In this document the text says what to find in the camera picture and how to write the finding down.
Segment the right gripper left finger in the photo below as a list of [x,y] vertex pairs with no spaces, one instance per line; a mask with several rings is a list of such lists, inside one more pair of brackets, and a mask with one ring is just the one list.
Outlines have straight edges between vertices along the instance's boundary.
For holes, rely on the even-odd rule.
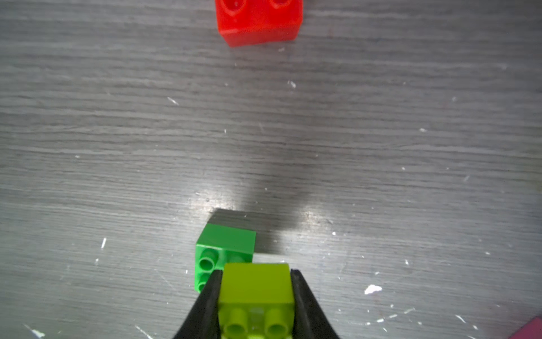
[[173,339],[221,338],[218,299],[223,272],[215,270]]

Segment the lime lego brick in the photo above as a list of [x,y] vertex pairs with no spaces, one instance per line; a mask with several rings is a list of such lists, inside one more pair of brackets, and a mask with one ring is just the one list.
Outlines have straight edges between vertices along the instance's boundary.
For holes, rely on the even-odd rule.
[[295,300],[288,264],[227,264],[218,317],[223,338],[290,338]]

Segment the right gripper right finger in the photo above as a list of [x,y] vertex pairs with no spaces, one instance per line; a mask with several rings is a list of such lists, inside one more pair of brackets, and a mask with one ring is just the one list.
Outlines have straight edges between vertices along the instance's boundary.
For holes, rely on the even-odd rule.
[[293,339],[340,339],[300,270],[290,272],[295,300]]

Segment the green lego brick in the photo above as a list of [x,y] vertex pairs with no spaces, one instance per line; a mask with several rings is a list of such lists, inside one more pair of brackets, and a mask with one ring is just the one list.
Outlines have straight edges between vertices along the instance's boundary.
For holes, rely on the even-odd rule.
[[210,275],[226,264],[251,263],[255,241],[255,231],[208,223],[196,242],[195,291],[201,292]]

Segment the red lego brick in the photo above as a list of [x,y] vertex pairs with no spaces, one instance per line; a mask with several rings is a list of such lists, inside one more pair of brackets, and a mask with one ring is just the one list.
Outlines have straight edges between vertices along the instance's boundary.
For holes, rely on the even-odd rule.
[[302,0],[216,0],[217,29],[230,47],[296,39]]

